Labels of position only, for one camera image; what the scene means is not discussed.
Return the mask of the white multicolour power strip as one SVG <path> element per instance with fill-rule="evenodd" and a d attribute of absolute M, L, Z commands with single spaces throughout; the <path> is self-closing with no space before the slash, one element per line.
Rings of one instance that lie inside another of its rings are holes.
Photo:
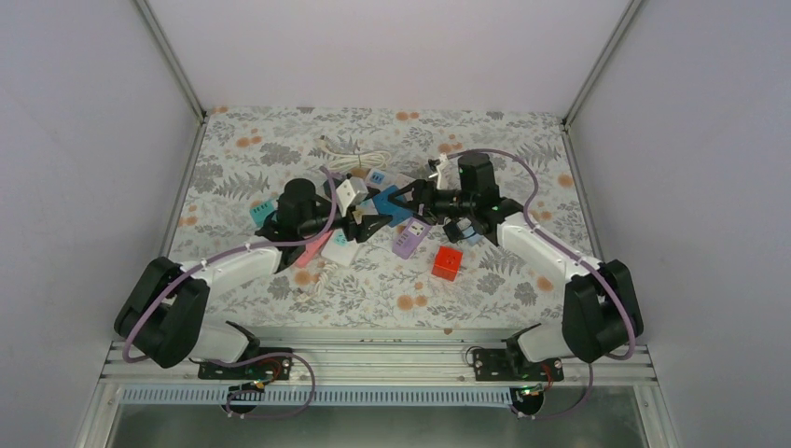
<path fill-rule="evenodd" d="M 335 187 L 340 214 L 320 252 L 335 265 L 351 266 L 361 245 L 380 229 L 394 228 L 412 217 L 410 210 L 396 204 L 401 198 L 390 198 L 398 190 L 397 185 L 369 184 L 347 174 Z"/>

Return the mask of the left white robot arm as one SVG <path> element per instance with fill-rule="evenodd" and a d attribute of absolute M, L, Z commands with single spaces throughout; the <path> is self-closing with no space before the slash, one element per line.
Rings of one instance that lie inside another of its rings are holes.
<path fill-rule="evenodd" d="M 358 178 L 330 186 L 329 191 L 329 198 L 323 198 L 312 181 L 293 179 L 243 245 L 199 261 L 150 261 L 114 322 L 115 333 L 126 342 L 125 361 L 150 359 L 168 369 L 196 358 L 216 362 L 238 378 L 252 375 L 259 365 L 257 338 L 234 322 L 209 321 L 209 301 L 284 271 L 308 244 L 334 231 L 348 242 L 363 243 L 392 219 L 381 214 L 354 216 L 355 207 L 368 196 Z"/>

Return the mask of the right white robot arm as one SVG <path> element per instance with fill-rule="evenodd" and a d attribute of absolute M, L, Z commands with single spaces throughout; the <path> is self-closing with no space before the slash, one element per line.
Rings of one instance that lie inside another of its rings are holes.
<path fill-rule="evenodd" d="M 475 232 L 524 260 L 563 294 L 562 319 L 537 324 L 506 340 L 507 372 L 527 380 L 541 362 L 576 357 L 592 363 L 602 357 L 627 360 L 644 329 L 629 268 L 621 261 L 588 257 L 538 224 L 528 202 L 503 196 L 495 180 L 493 150 L 476 148 L 453 155 L 458 189 L 440 186 L 444 159 L 434 173 L 389 194 L 395 206 L 427 224 L 466 218 Z"/>

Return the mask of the red cube socket adapter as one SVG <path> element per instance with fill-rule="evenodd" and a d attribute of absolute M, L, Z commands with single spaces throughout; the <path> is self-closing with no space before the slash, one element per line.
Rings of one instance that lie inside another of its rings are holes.
<path fill-rule="evenodd" d="M 431 274 L 453 282 L 461 269 L 462 259 L 462 251 L 443 245 L 437 251 Z"/>

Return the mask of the blue cube socket adapter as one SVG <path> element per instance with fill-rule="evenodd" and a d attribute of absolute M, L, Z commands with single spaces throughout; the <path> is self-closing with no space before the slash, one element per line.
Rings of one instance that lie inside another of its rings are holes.
<path fill-rule="evenodd" d="M 402 222 L 411 218 L 409 214 L 399 213 L 391 204 L 388 203 L 388 195 L 398 189 L 398 186 L 392 185 L 372 198 L 373 204 L 379 215 L 391 215 L 393 217 L 389 224 L 390 228 L 394 228 Z"/>

